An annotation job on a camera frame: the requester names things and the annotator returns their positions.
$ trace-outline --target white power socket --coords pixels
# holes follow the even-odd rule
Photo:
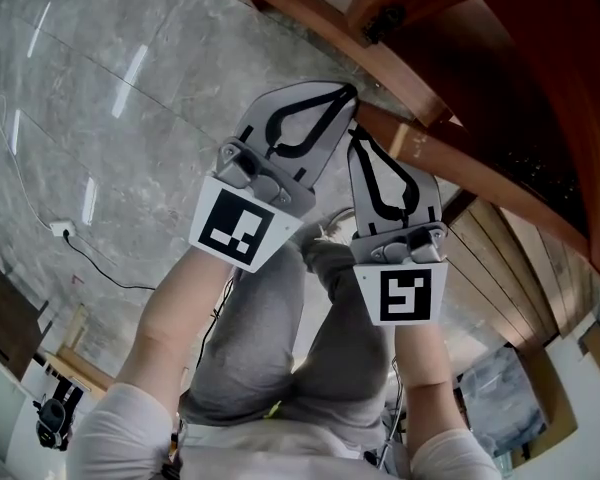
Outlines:
[[[70,220],[56,220],[50,222],[49,227],[51,228],[53,236],[58,236],[60,238],[64,236],[65,230],[69,232],[69,236],[75,236],[76,234],[76,227]]]

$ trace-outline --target marble floor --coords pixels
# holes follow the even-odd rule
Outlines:
[[[351,82],[363,99],[409,116],[315,34],[245,0],[0,0],[0,251],[18,288],[36,305],[50,301],[46,349],[83,303],[79,351],[115,375],[149,294],[119,289],[36,222],[7,143],[44,222],[71,219],[75,245],[103,270],[155,286],[188,247],[218,144],[254,98],[312,79]],[[309,219],[350,204],[344,146],[316,185]],[[85,215],[90,184],[97,199]],[[441,186],[443,198],[455,189]],[[300,358],[329,307],[314,276],[305,298]],[[450,349],[467,336],[485,350],[500,345],[483,322],[447,306]]]

